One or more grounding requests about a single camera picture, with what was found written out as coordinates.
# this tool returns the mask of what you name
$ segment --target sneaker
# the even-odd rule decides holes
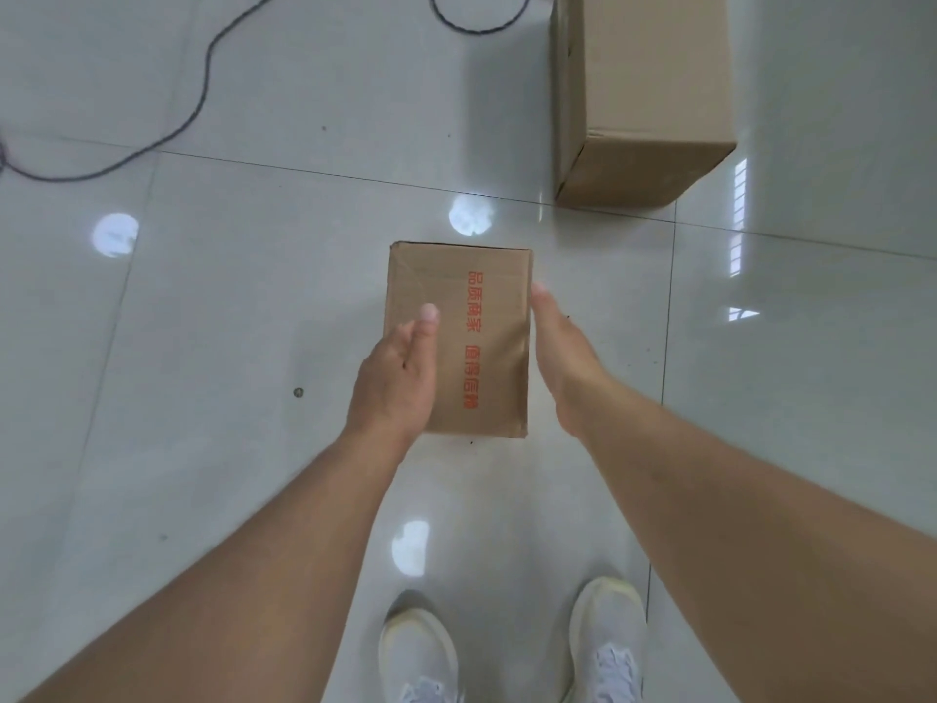
[[[455,647],[425,609],[408,609],[384,624],[378,671],[387,703],[458,703]]]
[[[637,590],[620,579],[589,582],[570,617],[572,686],[564,703],[640,703],[648,622]]]

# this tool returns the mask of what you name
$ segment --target left hand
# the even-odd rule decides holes
[[[420,318],[398,325],[361,363],[343,432],[388,438],[403,458],[423,432],[436,399],[439,309],[426,304]]]

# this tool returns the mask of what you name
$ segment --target cardboard box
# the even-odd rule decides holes
[[[384,334],[439,308],[436,405],[427,431],[527,436],[529,249],[397,242]]]
[[[551,46],[558,204],[669,204],[734,149],[725,0],[556,0]]]

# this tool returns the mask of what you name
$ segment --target white sneaker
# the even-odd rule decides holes
[[[408,609],[384,624],[378,671],[387,703],[458,703],[455,647],[425,609]]]
[[[640,703],[648,622],[641,596],[620,579],[589,582],[570,617],[573,680],[564,703]]]

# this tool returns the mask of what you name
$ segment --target white tile floor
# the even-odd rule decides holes
[[[11,154],[68,173],[152,140],[251,1],[0,0]],[[520,1],[439,3],[485,25]],[[937,0],[866,2],[730,0],[739,149],[675,208],[548,205],[549,0],[486,39],[427,0],[276,0],[169,152],[0,178],[0,701],[334,436],[397,239],[533,248],[643,392],[937,534]],[[453,231],[466,214],[483,237]],[[606,571],[650,587],[649,698],[732,699],[538,377],[530,399],[528,439],[425,437],[405,462],[328,701],[378,699],[406,589],[449,624],[469,699],[558,701],[572,597]]]

